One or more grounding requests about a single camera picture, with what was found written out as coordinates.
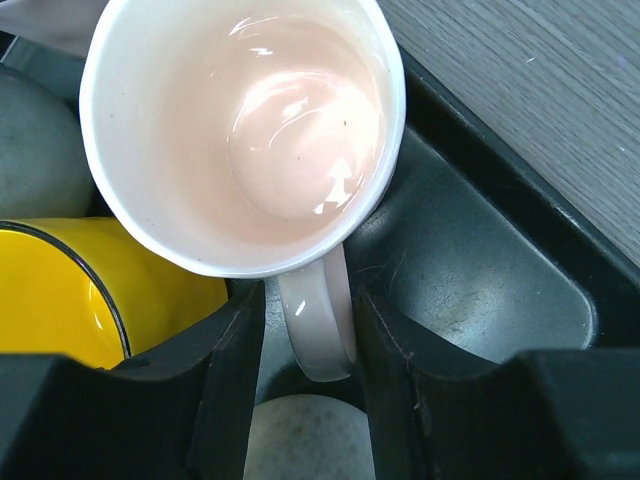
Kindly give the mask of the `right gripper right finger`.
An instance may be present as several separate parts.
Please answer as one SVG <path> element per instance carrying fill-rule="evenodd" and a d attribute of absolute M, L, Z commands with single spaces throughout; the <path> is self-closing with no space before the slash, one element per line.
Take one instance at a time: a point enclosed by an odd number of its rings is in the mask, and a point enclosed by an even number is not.
<path fill-rule="evenodd" d="M 364 291 L 355 325 L 378 478 L 638 477 L 637 350 L 494 364 Z"/>

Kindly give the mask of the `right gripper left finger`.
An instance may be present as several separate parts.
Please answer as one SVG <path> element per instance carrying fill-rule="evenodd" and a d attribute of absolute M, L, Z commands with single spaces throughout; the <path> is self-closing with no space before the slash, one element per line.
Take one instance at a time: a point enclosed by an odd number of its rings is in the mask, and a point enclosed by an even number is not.
<path fill-rule="evenodd" d="M 1 359 L 5 479 L 239 479 L 265 327 L 261 283 L 112 370 Z"/>

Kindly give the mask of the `pink ceramic mug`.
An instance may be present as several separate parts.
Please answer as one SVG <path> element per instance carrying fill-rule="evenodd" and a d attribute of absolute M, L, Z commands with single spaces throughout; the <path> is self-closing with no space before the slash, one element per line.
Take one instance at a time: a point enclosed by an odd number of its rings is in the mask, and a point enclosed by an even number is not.
<path fill-rule="evenodd" d="M 80 88 L 94 180 L 142 245 L 274 277 L 312 380 L 357 360 L 343 244 L 396 168 L 398 45 L 375 1 L 111 1 Z"/>

